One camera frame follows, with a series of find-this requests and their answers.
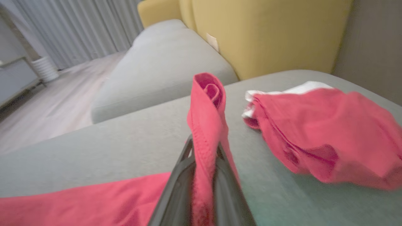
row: pink cloth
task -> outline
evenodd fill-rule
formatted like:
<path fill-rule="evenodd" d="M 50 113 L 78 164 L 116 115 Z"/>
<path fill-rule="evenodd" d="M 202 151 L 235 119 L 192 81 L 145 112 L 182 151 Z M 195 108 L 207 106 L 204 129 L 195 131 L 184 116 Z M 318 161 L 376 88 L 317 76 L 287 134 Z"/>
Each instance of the pink cloth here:
<path fill-rule="evenodd" d="M 187 117 L 187 123 L 193 134 L 197 164 L 192 193 L 194 226 L 214 225 L 212 178 L 215 172 L 216 150 L 219 142 L 221 142 L 239 182 L 229 149 L 225 105 L 225 89 L 215 76 L 209 73 L 194 76 L 190 111 Z"/>
<path fill-rule="evenodd" d="M 357 92 L 320 88 L 306 94 L 255 94 L 254 115 L 272 153 L 292 172 L 324 183 L 378 189 L 402 185 L 402 129 Z"/>
<path fill-rule="evenodd" d="M 0 225 L 146 226 L 170 173 L 0 199 Z"/>
<path fill-rule="evenodd" d="M 197 163 L 192 197 L 195 226 L 213 225 L 212 176 L 219 142 L 238 178 L 229 150 L 225 103 L 225 91 L 216 77 L 207 73 L 194 76 L 187 120 Z M 146 226 L 169 176 L 162 173 L 42 195 L 1 198 L 0 225 Z"/>

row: yellow chair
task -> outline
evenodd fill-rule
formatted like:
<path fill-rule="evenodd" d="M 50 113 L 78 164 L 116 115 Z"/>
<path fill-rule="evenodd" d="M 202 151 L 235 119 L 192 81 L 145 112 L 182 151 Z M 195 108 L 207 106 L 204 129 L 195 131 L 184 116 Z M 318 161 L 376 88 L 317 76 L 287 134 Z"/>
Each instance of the yellow chair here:
<path fill-rule="evenodd" d="M 180 19 L 244 80 L 308 69 L 331 73 L 352 0 L 144 0 L 144 27 Z"/>

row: gray cushion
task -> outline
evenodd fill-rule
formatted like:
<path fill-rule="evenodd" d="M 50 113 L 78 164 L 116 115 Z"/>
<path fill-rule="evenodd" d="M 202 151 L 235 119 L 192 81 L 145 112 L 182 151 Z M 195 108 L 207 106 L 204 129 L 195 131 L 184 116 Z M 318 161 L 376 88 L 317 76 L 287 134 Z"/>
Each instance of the gray cushion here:
<path fill-rule="evenodd" d="M 98 123 L 187 96 L 193 75 L 210 72 L 223 84 L 238 79 L 226 60 L 180 20 L 145 29 L 118 63 L 92 105 Z"/>
<path fill-rule="evenodd" d="M 399 225 L 402 191 L 327 185 L 295 175 L 270 152 L 241 114 L 246 90 L 286 90 L 308 80 L 358 91 L 402 124 L 402 107 L 343 79 L 294 70 L 225 87 L 229 142 L 242 190 L 258 225 Z M 189 97 L 137 111 L 0 158 L 0 197 L 32 195 L 173 169 L 190 134 Z"/>

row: white cylindrical object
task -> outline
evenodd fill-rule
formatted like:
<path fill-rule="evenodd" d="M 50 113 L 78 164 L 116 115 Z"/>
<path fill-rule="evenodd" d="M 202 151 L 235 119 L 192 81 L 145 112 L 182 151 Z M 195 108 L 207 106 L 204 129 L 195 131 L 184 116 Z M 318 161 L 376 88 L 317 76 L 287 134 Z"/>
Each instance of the white cylindrical object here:
<path fill-rule="evenodd" d="M 50 82 L 59 77 L 58 71 L 53 67 L 47 57 L 32 61 L 32 66 L 44 82 Z"/>

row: gray curtain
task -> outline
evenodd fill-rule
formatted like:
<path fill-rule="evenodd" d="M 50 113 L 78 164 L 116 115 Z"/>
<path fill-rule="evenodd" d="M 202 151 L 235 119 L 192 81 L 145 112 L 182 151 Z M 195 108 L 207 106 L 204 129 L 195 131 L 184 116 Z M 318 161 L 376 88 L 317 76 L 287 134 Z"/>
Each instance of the gray curtain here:
<path fill-rule="evenodd" d="M 59 69 L 130 48 L 141 0 L 14 0 Z"/>

